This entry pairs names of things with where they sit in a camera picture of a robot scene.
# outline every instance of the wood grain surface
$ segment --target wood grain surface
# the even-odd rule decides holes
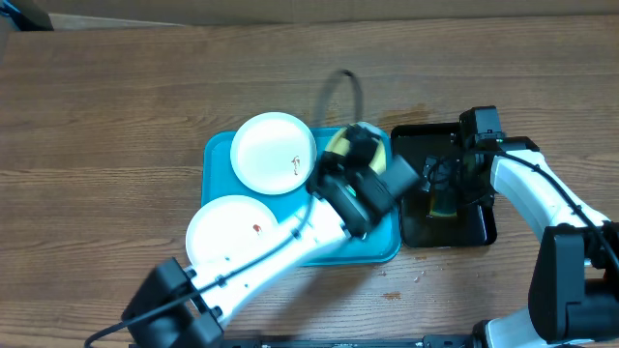
[[[368,122],[453,122],[497,105],[576,194],[619,218],[619,16],[11,34],[0,66],[0,345],[77,347],[166,257],[187,264],[202,151],[251,116],[311,115],[362,78]],[[352,119],[349,87],[325,125]],[[228,337],[469,333],[526,304],[538,242],[504,198],[490,247],[300,268]],[[126,347],[127,332],[102,347]]]

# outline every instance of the teal plastic tray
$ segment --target teal plastic tray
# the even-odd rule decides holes
[[[324,151],[331,137],[339,128],[313,129],[318,156]],[[278,222],[290,217],[308,201],[305,185],[285,194],[266,195],[247,188],[234,174],[230,162],[230,147],[236,131],[224,131],[214,135],[204,149],[204,170],[202,172],[202,206],[231,194],[249,196],[264,203]],[[382,133],[387,151],[387,165],[391,161],[389,136]],[[334,252],[314,259],[306,266],[327,266],[387,262],[398,253],[401,245],[399,216],[397,211],[383,218],[377,228],[368,233],[364,240],[353,239]]]

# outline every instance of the black plastic tray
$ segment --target black plastic tray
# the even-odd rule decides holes
[[[394,155],[403,156],[420,173],[427,156],[442,157],[453,151],[452,134],[458,123],[397,126],[391,132]],[[409,247],[477,247],[496,240],[491,208],[471,205],[457,211],[457,217],[429,217],[429,194],[413,191],[399,205],[399,228]]]

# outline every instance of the yellow object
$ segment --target yellow object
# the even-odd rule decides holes
[[[346,128],[342,128],[336,132],[336,134],[329,140],[329,144],[325,151],[332,152],[338,155],[346,155],[350,150],[350,141],[345,138],[346,137]],[[371,159],[369,163],[369,167],[376,174],[380,174],[387,169],[387,155],[385,153],[385,145],[383,144],[382,139],[378,140],[378,147],[376,148],[376,152],[374,153],[374,157]]]
[[[457,210],[455,206],[448,207],[451,211],[441,211],[440,209],[445,210],[445,198],[443,198],[443,206],[438,203],[438,198],[436,197],[436,192],[433,192],[429,197],[429,215],[435,218],[457,218]]]

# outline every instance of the white paper plate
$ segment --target white paper plate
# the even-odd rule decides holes
[[[185,238],[187,255],[198,265],[256,241],[277,225],[273,213],[261,202],[242,195],[221,197],[193,216]]]
[[[316,161],[316,142],[298,118],[267,112],[251,118],[234,135],[234,173],[248,188],[282,194],[306,181]]]

